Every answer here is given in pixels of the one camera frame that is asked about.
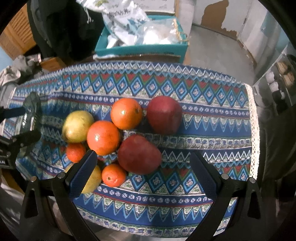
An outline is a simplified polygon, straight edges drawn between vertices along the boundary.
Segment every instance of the red apple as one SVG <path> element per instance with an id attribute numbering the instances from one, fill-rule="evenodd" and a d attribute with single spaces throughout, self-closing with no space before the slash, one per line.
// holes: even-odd
<path id="1" fill-rule="evenodd" d="M 119 165 L 138 175 L 149 174 L 161 164 L 161 152 L 146 138 L 137 134 L 124 140 L 117 154 Z"/>
<path id="2" fill-rule="evenodd" d="M 173 135 L 181 124 L 182 108 L 173 98 L 158 96 L 150 101 L 146 116 L 155 133 Z"/>

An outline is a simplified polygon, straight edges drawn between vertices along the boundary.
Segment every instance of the gray floor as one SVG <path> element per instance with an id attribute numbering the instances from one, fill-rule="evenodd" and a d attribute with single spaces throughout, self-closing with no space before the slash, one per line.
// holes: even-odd
<path id="1" fill-rule="evenodd" d="M 197 26 L 192 26 L 189 41 L 192 66 L 212 69 L 253 85 L 253 64 L 237 41 Z"/>

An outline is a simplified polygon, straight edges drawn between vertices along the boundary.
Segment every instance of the patterned tablecloth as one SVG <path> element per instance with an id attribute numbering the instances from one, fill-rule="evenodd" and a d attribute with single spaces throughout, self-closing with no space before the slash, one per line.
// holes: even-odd
<path id="1" fill-rule="evenodd" d="M 190 169 L 193 149 L 233 179 L 257 176 L 259 135 L 252 89 L 228 75 L 178 64 L 82 64 L 17 87 L 9 108 L 22 106 L 31 92 L 41 98 L 42 138 L 28 157 L 17 160 L 17 168 L 27 178 L 40 179 L 54 177 L 70 164 L 60 137 L 70 112 L 86 110 L 96 120 L 110 120 L 112 104 L 123 96 L 136 99 L 144 113 L 155 96 L 179 101 L 184 114 L 175 136 L 152 134 L 146 120 L 139 128 L 162 152 L 158 170 L 130 174 L 119 188 L 101 184 L 74 200 L 85 219 L 104 227 L 155 237 L 189 236 L 212 203 Z M 3 135 L 15 135 L 18 121 L 6 120 Z M 124 137 L 133 133 L 125 131 Z M 116 154 L 101 158 L 110 163 Z M 234 204 L 232 200 L 219 230 L 226 227 Z"/>

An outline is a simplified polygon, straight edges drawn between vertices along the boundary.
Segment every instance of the orange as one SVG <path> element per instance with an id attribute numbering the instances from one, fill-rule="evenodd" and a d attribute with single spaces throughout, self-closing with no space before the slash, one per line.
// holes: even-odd
<path id="1" fill-rule="evenodd" d="M 79 162 L 86 153 L 85 146 L 81 143 L 69 143 L 66 148 L 66 155 L 71 162 Z"/>
<path id="2" fill-rule="evenodd" d="M 135 129 L 142 119 L 142 108 L 131 98 L 116 101 L 111 110 L 111 120 L 121 130 Z"/>
<path id="3" fill-rule="evenodd" d="M 99 120 L 90 126 L 86 140 L 91 150 L 100 156 L 105 156 L 116 151 L 120 133 L 112 122 Z"/>
<path id="4" fill-rule="evenodd" d="M 126 181 L 126 171 L 117 164 L 110 164 L 102 171 L 102 180 L 109 187 L 119 187 Z"/>

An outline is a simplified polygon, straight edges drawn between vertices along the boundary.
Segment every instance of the pile of fruit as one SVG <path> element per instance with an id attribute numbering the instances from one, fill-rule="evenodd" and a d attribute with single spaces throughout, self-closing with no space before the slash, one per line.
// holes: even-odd
<path id="1" fill-rule="evenodd" d="M 106 166 L 102 173 L 96 166 L 82 193 L 89 193 L 103 182 L 118 187 L 126 180 L 126 172 L 145 175 L 161 164 L 161 152 L 141 135 L 134 134 L 121 142 L 120 130 L 136 129 L 142 120 L 142 108 L 135 99 L 122 98 L 111 109 L 112 122 L 94 122 L 86 111 L 74 111 L 64 122 L 62 138 L 68 142 L 66 155 L 74 163 L 86 153 L 85 144 L 97 155 L 105 156 L 117 151 L 118 164 Z M 159 96 L 147 107 L 147 120 L 153 131 L 161 135 L 175 134 L 182 121 L 182 109 L 170 97 Z"/>

